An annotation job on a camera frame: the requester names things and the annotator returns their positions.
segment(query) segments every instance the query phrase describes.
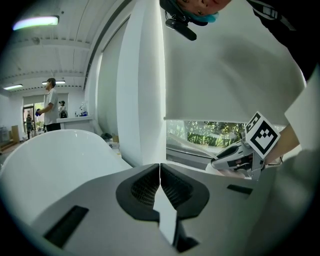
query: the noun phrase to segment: man in white shirt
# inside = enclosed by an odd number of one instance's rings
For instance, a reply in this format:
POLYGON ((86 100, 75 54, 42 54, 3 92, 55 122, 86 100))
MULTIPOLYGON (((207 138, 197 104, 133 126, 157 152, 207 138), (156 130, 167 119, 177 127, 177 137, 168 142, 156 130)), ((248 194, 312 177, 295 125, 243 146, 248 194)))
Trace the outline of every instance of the man in white shirt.
POLYGON ((46 101, 45 108, 38 110, 38 114, 44 114, 44 124, 47 132, 60 130, 60 123, 57 123, 58 118, 58 93, 55 90, 56 79, 49 78, 46 81, 45 89, 49 91, 46 101))

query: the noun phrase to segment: blue face mask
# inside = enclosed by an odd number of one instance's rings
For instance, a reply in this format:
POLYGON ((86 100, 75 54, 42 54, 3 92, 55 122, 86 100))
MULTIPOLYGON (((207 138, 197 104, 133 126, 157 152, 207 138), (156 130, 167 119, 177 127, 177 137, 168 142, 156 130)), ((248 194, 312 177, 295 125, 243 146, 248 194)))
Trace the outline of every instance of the blue face mask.
POLYGON ((208 23, 214 23, 219 16, 219 12, 216 12, 215 14, 211 14, 211 15, 206 15, 206 16, 197 16, 188 11, 185 11, 185 13, 187 13, 188 16, 190 16, 192 19, 198 22, 208 22, 208 23))

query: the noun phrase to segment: blue object in hand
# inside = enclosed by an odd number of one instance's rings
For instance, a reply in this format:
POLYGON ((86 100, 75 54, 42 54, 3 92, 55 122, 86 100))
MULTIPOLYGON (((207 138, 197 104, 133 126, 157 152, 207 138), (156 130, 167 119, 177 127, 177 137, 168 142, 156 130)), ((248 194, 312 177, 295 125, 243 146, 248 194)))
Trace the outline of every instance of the blue object in hand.
POLYGON ((37 110, 36 110, 36 112, 35 112, 35 116, 36 117, 39 117, 39 116, 41 116, 41 114, 38 114, 38 111, 40 110, 40 108, 38 108, 37 110))

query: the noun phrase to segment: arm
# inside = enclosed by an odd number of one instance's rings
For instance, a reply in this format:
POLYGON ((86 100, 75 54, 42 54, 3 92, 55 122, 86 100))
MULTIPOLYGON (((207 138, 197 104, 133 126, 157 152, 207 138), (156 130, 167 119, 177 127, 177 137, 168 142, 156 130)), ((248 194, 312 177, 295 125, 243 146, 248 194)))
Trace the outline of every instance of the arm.
POLYGON ((44 109, 40 109, 39 111, 38 111, 38 113, 39 113, 39 115, 41 115, 41 114, 43 114, 43 113, 47 113, 48 111, 50 111, 52 108, 53 108, 53 104, 50 102, 49 104, 48 104, 48 106, 46 106, 44 109))
POLYGON ((275 159, 293 150, 300 144, 295 134, 295 131, 293 130, 290 124, 286 128, 284 128, 280 132, 280 134, 280 139, 265 158, 266 165, 270 164, 275 159))

